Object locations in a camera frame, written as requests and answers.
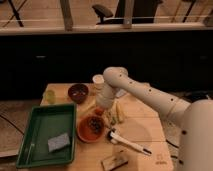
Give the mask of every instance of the dark bowl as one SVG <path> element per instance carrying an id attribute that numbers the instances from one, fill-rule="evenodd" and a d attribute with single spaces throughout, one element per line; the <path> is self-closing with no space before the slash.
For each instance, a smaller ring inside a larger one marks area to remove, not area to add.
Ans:
<path id="1" fill-rule="evenodd" d="M 68 89 L 68 96 L 77 104 L 83 103 L 89 93 L 89 89 L 85 84 L 77 83 Z"/>

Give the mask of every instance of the wall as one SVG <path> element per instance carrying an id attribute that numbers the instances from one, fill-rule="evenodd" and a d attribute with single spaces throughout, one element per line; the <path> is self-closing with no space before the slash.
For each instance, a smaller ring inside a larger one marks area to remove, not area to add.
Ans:
<path id="1" fill-rule="evenodd" d="M 213 87 L 212 31 L 0 37 L 0 98 L 42 97 L 49 82 L 91 82 L 107 66 L 165 91 Z"/>

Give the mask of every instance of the terracotta pot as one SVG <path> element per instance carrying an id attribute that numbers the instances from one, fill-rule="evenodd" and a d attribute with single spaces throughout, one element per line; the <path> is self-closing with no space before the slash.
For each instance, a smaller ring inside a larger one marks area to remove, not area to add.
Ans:
<path id="1" fill-rule="evenodd" d="M 105 122 L 101 116 L 88 115 L 77 125 L 78 137 L 87 143 L 97 142 L 105 130 Z"/>

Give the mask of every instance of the brush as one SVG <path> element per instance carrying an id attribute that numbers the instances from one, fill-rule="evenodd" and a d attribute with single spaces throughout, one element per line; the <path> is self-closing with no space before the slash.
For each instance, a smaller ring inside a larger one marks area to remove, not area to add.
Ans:
<path id="1" fill-rule="evenodd" d="M 143 146 L 136 144 L 136 143 L 133 143 L 133 142 L 121 137 L 117 133 L 115 133 L 115 129 L 110 130 L 107 134 L 107 137 L 113 144 L 115 144 L 116 142 L 117 143 L 121 142 L 121 143 L 124 143 L 124 144 L 132 147 L 136 151 L 139 151 L 139 152 L 146 154 L 148 156 L 150 156 L 152 154 L 152 152 L 150 150 L 144 148 Z"/>

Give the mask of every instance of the wooden table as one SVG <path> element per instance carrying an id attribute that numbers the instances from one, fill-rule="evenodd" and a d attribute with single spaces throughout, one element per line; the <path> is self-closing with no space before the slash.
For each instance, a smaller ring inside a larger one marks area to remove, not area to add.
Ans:
<path id="1" fill-rule="evenodd" d="M 77 106 L 77 122 L 85 115 L 84 109 L 95 99 L 96 90 L 93 84 L 87 85 L 89 96 L 83 104 Z M 71 84 L 48 84 L 46 90 L 55 92 L 55 104 L 71 103 L 67 95 L 70 86 Z M 173 165 L 158 113 L 128 93 L 116 100 L 119 101 L 125 114 L 124 123 L 117 124 L 117 129 L 123 137 L 150 149 L 151 156 L 146 156 L 121 144 L 114 145 L 105 136 L 99 142 L 91 144 L 81 142 L 76 138 L 75 159 L 72 163 L 66 166 L 49 166 L 29 170 L 103 171 L 101 160 L 117 151 L 124 150 L 129 155 L 129 162 L 118 168 L 118 171 L 172 171 Z M 41 105 L 49 104 L 43 99 Z"/>

